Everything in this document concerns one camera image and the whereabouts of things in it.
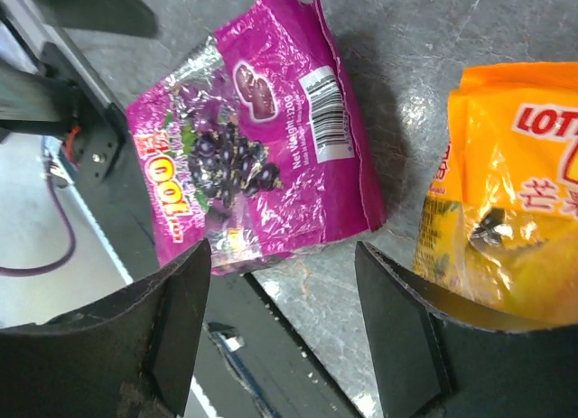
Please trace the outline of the purple grape candy bag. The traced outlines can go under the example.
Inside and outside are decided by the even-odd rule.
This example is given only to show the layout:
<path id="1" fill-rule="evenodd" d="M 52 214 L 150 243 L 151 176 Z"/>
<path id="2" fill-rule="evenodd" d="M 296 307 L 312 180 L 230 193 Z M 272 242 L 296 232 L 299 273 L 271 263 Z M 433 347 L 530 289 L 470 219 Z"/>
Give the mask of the purple grape candy bag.
<path id="1" fill-rule="evenodd" d="M 257 0 L 126 118 L 161 265 L 204 240 L 214 274 L 247 272 L 385 223 L 320 0 Z"/>

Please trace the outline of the orange mango candy bag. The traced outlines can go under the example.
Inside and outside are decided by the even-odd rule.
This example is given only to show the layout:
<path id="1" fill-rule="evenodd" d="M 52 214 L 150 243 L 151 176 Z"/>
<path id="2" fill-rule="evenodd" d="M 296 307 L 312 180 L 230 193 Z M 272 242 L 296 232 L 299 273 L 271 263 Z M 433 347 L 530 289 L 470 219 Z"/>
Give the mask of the orange mango candy bag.
<path id="1" fill-rule="evenodd" d="M 448 132 L 415 273 L 498 311 L 576 323 L 576 63 L 467 68 Z"/>

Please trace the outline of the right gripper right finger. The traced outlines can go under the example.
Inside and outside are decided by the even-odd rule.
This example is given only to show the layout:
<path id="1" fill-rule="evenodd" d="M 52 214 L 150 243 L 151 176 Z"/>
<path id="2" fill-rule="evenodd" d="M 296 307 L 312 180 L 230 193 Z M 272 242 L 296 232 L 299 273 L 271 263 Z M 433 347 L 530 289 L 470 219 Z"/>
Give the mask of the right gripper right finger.
<path id="1" fill-rule="evenodd" d="M 574 417 L 577 329 L 493 310 L 358 242 L 359 298 L 387 417 Z"/>

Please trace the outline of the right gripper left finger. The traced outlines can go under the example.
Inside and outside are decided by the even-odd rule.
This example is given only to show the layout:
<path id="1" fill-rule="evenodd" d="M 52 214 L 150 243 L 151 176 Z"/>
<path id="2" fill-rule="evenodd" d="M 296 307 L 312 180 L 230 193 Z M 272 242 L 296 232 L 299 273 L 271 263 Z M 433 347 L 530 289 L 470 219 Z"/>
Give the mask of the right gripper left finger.
<path id="1" fill-rule="evenodd" d="M 154 274 L 44 324 L 1 331 L 3 417 L 177 417 L 210 288 L 202 240 Z"/>

